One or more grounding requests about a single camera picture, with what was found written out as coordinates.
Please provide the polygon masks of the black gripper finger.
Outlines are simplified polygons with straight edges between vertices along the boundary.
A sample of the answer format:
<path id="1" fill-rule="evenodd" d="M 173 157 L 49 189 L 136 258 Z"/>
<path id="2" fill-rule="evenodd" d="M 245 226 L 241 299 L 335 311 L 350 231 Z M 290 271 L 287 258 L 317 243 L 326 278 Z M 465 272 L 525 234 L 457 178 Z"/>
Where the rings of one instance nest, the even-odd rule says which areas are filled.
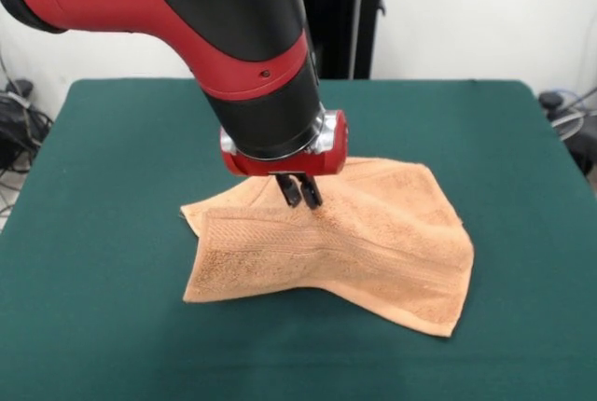
<path id="1" fill-rule="evenodd" d="M 280 188 L 286 204 L 291 208 L 296 208 L 301 203 L 301 193 L 292 177 L 288 174 L 277 173 L 275 180 Z"/>
<path id="2" fill-rule="evenodd" d="M 313 176 L 305 173 L 298 175 L 300 191 L 305 204 L 310 209 L 317 209 L 323 204 L 323 199 Z"/>

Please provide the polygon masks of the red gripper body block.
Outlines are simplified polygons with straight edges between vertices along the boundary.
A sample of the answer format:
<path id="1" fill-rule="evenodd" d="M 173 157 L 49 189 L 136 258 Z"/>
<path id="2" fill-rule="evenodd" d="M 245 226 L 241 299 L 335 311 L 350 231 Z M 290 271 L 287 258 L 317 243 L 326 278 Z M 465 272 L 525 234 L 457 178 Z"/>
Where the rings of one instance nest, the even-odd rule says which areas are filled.
<path id="1" fill-rule="evenodd" d="M 310 176 L 338 174 L 348 154 L 348 124 L 341 110 L 327 110 L 319 117 L 321 130 L 299 152 L 285 158 L 259 160 L 242 154 L 231 137 L 220 129 L 220 151 L 228 170 L 241 176 L 306 173 Z"/>

